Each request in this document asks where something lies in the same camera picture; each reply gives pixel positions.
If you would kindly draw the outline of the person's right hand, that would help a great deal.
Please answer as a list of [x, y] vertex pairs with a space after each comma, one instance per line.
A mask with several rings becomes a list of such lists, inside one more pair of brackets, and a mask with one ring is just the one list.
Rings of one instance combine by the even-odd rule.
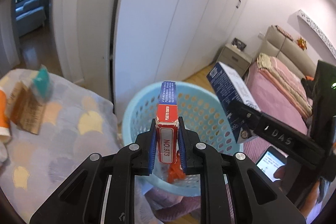
[[273, 174], [273, 176], [275, 178], [275, 181], [273, 183], [275, 185], [277, 185], [279, 188], [281, 188], [281, 186], [282, 186], [282, 180], [285, 176], [285, 169], [286, 169], [286, 166], [282, 165]]

